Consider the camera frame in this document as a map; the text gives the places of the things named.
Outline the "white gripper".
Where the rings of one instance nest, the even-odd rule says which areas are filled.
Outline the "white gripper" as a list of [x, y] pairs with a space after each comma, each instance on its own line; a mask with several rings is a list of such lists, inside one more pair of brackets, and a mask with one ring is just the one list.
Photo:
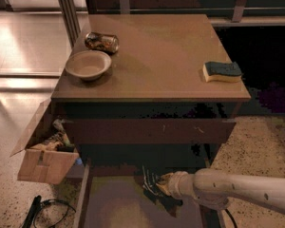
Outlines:
[[180, 191], [181, 178], [185, 175], [187, 175], [187, 172], [182, 171], [164, 174], [157, 180], [156, 185], [166, 196], [180, 200], [182, 198]]

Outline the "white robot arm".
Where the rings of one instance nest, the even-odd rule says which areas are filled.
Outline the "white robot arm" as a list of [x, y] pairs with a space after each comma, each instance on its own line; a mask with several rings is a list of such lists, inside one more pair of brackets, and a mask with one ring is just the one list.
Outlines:
[[199, 205], [213, 210], [229, 207], [229, 198], [252, 204], [285, 215], [285, 179], [227, 174], [204, 168], [195, 174], [168, 173], [156, 183], [167, 196], [176, 200], [192, 198]]

